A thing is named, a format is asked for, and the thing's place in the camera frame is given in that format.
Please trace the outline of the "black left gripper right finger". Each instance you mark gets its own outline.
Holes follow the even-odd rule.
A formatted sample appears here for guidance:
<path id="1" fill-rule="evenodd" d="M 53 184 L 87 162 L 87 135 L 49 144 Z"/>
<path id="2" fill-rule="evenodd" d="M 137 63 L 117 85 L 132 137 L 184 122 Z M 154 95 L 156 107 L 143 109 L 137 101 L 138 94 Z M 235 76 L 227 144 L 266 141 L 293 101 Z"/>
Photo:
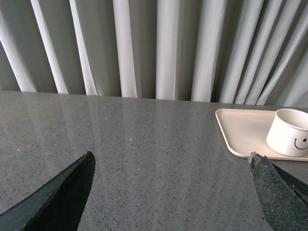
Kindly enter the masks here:
<path id="1" fill-rule="evenodd" d="M 252 152 L 250 172 L 266 222 L 274 231 L 308 229 L 308 185 Z"/>

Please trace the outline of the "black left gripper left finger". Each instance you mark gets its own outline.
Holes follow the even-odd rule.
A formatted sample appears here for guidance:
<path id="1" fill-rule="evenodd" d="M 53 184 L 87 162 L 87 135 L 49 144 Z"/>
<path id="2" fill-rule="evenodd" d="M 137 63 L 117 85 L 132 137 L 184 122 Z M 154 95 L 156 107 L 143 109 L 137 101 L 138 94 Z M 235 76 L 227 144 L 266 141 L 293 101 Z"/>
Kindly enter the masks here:
<path id="1" fill-rule="evenodd" d="M 76 231 L 95 172 L 86 152 L 58 175 L 0 216 L 2 231 Z"/>

